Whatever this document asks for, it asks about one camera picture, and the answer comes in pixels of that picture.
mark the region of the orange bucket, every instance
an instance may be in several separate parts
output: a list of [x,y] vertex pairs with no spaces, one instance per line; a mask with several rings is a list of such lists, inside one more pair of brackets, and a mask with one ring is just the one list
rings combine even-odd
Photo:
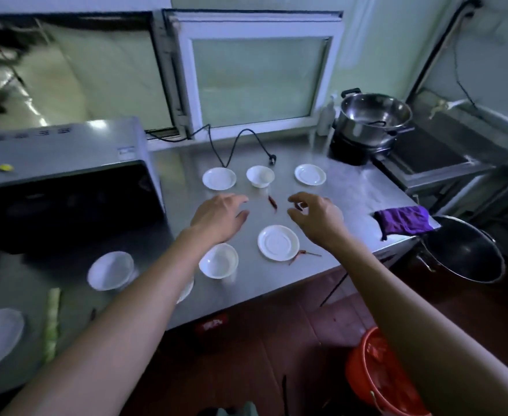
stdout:
[[377,327],[366,331],[350,353],[345,375],[355,394],[379,410],[400,416],[430,415]]

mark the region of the faucet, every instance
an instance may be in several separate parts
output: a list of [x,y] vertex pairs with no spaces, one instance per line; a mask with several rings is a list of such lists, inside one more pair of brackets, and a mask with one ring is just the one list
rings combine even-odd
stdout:
[[457,101],[447,102],[444,99],[439,99],[437,104],[431,109],[431,114],[429,115],[429,119],[433,119],[435,114],[440,111],[448,111],[449,109],[455,108],[458,105],[465,104],[469,102],[467,99],[460,99]]

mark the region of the green vegetable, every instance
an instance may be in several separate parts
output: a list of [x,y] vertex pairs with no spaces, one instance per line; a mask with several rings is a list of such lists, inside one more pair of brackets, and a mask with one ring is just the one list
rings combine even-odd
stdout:
[[58,311],[61,289],[49,290],[46,301],[46,327],[44,328],[44,363],[49,363],[56,356],[58,342]]

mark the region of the purple towel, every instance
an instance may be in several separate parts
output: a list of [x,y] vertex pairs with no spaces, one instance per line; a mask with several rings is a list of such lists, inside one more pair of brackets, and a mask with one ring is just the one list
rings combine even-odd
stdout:
[[380,210],[373,217],[381,227],[382,241],[386,241],[387,235],[417,235],[433,230],[429,225],[429,212],[422,206]]

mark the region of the left hand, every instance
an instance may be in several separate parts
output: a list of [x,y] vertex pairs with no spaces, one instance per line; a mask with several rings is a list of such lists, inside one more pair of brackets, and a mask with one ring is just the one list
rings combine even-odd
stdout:
[[206,236],[212,245],[228,241],[249,216],[248,210],[237,214],[238,207],[248,200],[247,196],[237,194],[220,194],[206,200],[196,210],[190,222],[191,229]]

